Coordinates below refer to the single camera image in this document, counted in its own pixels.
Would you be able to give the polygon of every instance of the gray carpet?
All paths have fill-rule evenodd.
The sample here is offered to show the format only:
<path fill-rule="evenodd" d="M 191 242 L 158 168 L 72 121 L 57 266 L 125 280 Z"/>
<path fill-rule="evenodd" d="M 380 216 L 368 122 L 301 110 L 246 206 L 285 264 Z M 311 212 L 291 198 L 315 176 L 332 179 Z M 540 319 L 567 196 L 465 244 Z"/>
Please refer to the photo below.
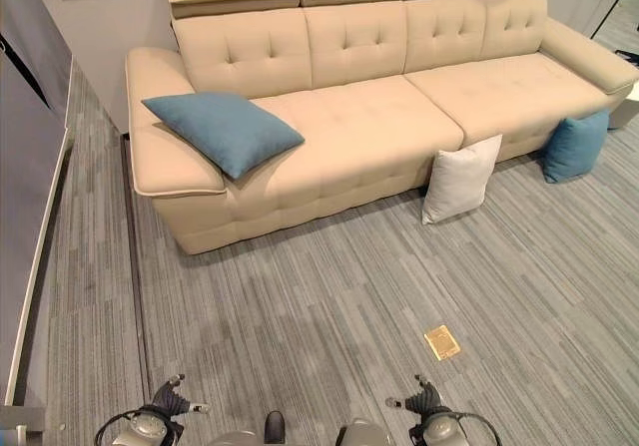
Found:
<path fill-rule="evenodd" d="M 52 241 L 46 445 L 88 445 L 142 386 L 127 222 L 114 127 L 74 66 L 75 136 Z"/>
<path fill-rule="evenodd" d="M 624 26 L 619 47 L 639 50 Z M 117 138 L 76 82 L 46 444 L 88 444 L 142 401 Z M 413 191 L 198 256 L 136 197 L 152 381 L 184 372 L 183 393 L 213 406 L 181 444 L 260 431 L 279 408 L 291 444 L 332 444 L 361 416 L 406 445 L 415 418 L 383 400 L 412 394 L 415 372 L 504 444 L 639 444 L 638 151 L 635 120 L 568 184 L 530 157 L 499 164 L 484 206 L 453 221 L 422 226 Z M 440 324 L 462 348 L 442 362 L 422 337 Z"/>

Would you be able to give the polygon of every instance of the floor outlet cover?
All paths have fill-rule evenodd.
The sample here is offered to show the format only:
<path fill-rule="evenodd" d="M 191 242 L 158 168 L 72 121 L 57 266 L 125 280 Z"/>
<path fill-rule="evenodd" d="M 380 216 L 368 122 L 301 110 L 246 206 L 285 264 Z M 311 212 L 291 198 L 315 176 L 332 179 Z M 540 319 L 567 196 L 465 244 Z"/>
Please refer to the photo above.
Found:
<path fill-rule="evenodd" d="M 430 348 L 439 361 L 447 359 L 461 351 L 459 344 L 452 334 L 450 334 L 445 324 L 429 331 L 423 337 L 426 338 L 426 341 L 428 341 Z"/>

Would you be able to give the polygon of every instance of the sofa armrest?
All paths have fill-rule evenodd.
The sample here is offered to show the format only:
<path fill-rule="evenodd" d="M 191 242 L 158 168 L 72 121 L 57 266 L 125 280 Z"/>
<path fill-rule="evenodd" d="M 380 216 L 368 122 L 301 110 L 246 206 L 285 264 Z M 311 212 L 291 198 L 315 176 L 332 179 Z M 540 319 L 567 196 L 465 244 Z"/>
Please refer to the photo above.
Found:
<path fill-rule="evenodd" d="M 180 54 L 164 49 L 134 49 L 127 56 L 126 74 L 136 192 L 147 197 L 223 194 L 226 187 L 218 167 L 142 103 L 152 97 L 194 92 Z"/>
<path fill-rule="evenodd" d="M 553 19 L 546 19 L 541 47 L 570 70 L 611 95 L 639 80 L 639 70 L 596 42 Z"/>

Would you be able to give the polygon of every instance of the sofa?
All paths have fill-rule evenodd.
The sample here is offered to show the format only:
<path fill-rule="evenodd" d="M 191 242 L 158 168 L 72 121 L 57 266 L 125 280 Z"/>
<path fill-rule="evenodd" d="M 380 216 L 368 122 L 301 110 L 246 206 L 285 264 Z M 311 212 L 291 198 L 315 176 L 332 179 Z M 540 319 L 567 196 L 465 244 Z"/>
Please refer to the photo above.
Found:
<path fill-rule="evenodd" d="M 185 253 L 427 183 L 440 150 L 614 110 L 639 71 L 548 18 L 546 0 L 169 0 L 179 52 L 126 60 L 132 176 Z M 306 141 L 233 181 L 142 100 L 232 92 Z"/>

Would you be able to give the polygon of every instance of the white pillow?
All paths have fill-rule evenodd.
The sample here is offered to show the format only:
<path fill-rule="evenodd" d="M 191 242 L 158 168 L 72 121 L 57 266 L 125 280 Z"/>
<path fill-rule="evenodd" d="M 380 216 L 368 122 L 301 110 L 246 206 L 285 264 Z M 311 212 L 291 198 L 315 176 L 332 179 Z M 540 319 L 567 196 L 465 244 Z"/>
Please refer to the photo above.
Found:
<path fill-rule="evenodd" d="M 499 147 L 501 135 L 457 152 L 437 152 L 421 222 L 437 223 L 483 204 Z"/>

